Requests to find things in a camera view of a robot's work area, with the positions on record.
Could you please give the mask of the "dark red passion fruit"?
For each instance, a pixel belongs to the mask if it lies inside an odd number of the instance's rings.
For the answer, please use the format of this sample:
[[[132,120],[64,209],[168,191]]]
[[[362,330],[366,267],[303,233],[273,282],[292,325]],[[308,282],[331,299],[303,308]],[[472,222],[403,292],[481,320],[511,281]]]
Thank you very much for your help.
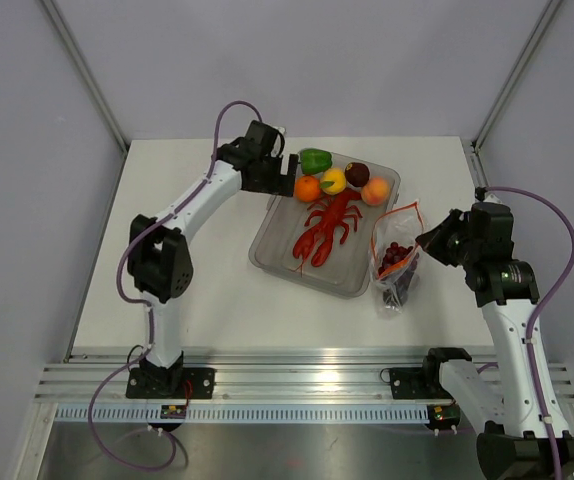
[[[370,180],[369,167],[361,162],[351,162],[345,167],[346,181],[353,187],[362,188]]]

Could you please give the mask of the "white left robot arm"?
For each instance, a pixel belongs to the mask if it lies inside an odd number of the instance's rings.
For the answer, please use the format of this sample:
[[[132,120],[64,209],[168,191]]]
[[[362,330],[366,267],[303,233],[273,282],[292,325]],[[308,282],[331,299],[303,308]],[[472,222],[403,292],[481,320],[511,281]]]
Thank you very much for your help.
[[[181,297],[194,275],[189,246],[198,230],[240,191],[290,197],[298,157],[285,156],[283,133],[261,121],[244,136],[215,150],[208,170],[191,189],[156,217],[136,216],[130,225],[127,272],[145,304],[148,339],[131,368],[130,399],[184,398],[208,381],[208,368],[185,368],[181,342]]]

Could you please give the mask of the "clear zip top bag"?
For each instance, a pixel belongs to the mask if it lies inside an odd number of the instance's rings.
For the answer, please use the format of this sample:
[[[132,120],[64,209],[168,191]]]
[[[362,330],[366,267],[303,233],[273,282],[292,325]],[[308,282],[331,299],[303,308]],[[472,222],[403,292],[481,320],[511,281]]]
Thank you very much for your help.
[[[419,281],[422,249],[417,238],[426,230],[420,201],[382,214],[374,223],[369,242],[370,280],[377,305],[400,313]]]

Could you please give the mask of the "purple grape bunch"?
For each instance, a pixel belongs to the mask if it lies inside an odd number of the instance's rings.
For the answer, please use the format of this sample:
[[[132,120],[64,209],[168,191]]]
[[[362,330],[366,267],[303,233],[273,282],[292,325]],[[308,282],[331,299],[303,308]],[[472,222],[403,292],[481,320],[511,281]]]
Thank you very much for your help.
[[[377,269],[377,287],[385,307],[400,309],[407,302],[418,263],[419,253],[414,245],[392,242],[386,248]]]

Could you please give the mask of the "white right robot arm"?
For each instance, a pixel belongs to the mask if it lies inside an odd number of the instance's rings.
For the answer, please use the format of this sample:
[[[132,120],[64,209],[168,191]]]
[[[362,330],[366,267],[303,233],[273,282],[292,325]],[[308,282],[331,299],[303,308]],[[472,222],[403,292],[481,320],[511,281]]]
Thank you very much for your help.
[[[553,388],[539,315],[544,304],[532,267],[513,255],[509,207],[476,202],[453,209],[419,235],[423,251],[460,267],[490,331],[501,392],[481,378],[473,361],[455,351],[421,371],[423,389],[447,392],[476,438],[477,459],[488,479],[566,479],[574,474],[574,435]]]

